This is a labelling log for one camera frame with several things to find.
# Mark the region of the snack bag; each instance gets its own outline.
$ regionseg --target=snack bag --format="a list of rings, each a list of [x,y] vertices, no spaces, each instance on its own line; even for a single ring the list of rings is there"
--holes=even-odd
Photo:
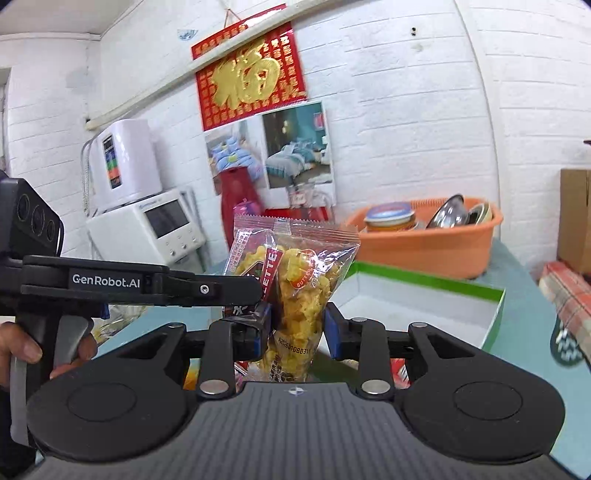
[[[237,216],[234,229],[224,275],[257,277],[264,300],[273,305],[273,331],[258,366],[266,380],[305,381],[322,336],[324,307],[359,248],[356,228]],[[231,307],[226,315],[244,313],[244,307]]]

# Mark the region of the bedroom poster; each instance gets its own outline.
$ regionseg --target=bedroom poster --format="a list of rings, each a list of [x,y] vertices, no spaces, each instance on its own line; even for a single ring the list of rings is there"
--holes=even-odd
[[[335,201],[326,116],[321,102],[300,103],[205,133],[216,194],[226,168],[248,168],[267,208],[288,208],[291,186],[313,186]]]

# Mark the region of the camera lens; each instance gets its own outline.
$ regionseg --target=camera lens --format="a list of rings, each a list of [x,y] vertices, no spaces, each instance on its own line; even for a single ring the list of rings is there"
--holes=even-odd
[[[19,220],[24,222],[27,219],[30,207],[31,202],[29,201],[29,197],[25,193],[23,193],[21,197],[18,199],[17,203],[17,215]]]
[[[47,224],[47,239],[51,242],[56,235],[56,224],[49,220]]]
[[[45,214],[43,209],[37,205],[33,209],[33,217],[31,219],[31,226],[35,235],[41,235],[43,231],[43,224],[45,223]]]

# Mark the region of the metal screw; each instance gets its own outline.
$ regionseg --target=metal screw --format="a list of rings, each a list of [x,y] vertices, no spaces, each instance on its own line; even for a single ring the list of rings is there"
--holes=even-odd
[[[370,395],[380,395],[390,390],[390,384],[384,380],[366,380],[361,384],[361,390]]]
[[[201,383],[199,388],[208,395],[218,395],[227,391],[230,386],[224,380],[213,379]]]

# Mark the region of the blue tablecloth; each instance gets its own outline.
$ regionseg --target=blue tablecloth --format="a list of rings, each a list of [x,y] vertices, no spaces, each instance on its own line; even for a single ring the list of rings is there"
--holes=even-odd
[[[577,476],[591,473],[587,438],[591,433],[591,374],[585,362],[574,367],[556,363],[550,353],[550,337],[556,311],[539,291],[530,275],[507,250],[495,240],[487,272],[474,280],[506,290],[503,319],[491,352],[552,383],[562,395],[566,419],[552,455]],[[129,325],[103,344],[105,353],[133,338],[168,322],[184,322],[189,330],[207,328],[210,308],[152,307],[139,321]]]

